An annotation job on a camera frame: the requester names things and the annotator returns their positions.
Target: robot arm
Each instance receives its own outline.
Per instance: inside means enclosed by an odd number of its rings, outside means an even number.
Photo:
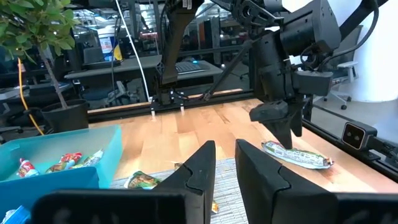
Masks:
[[[174,0],[168,3],[170,25],[163,46],[162,63],[158,66],[158,100],[167,104],[170,87],[177,82],[175,63],[185,27],[194,18],[203,0],[192,0],[191,6]],[[339,27],[327,0],[313,0],[294,12],[282,6],[282,0],[212,0],[230,11],[248,32],[251,40],[243,46],[231,65],[224,70],[215,85],[203,95],[207,100],[215,88],[232,71],[239,58],[251,47],[255,49],[259,97],[264,103],[250,111],[251,121],[262,123],[286,148],[292,148],[291,131],[302,135],[302,108],[306,95],[326,96],[331,88],[333,74],[317,72],[317,63],[308,71],[298,71],[290,64],[289,55],[331,54],[359,23],[375,9],[375,1],[383,5],[386,0],[362,0],[357,10]],[[264,30],[279,26],[278,31]]]

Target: gray mat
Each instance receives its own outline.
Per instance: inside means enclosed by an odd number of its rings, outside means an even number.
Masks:
[[[160,180],[166,179],[174,170],[150,174]],[[125,179],[115,180],[111,188],[124,188]],[[236,178],[235,159],[223,159],[216,162],[216,179],[214,200],[217,202],[218,214],[211,216],[212,224],[248,223],[242,201],[241,191]]]

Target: wooden tabletop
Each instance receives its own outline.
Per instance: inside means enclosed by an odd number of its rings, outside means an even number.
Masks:
[[[216,158],[234,157],[235,140],[245,139],[256,147],[262,141],[276,141],[261,124],[249,119],[249,111],[259,100],[244,100],[193,108],[172,113],[92,124],[99,127],[120,124],[123,131],[123,155],[115,179],[130,176],[136,170],[146,173],[173,169],[173,162],[188,159],[207,140],[216,142]],[[303,130],[293,137],[296,148],[331,157],[335,164],[327,170],[306,169],[288,162],[283,165],[333,192],[398,192],[398,185],[367,165],[341,151],[321,137]]]

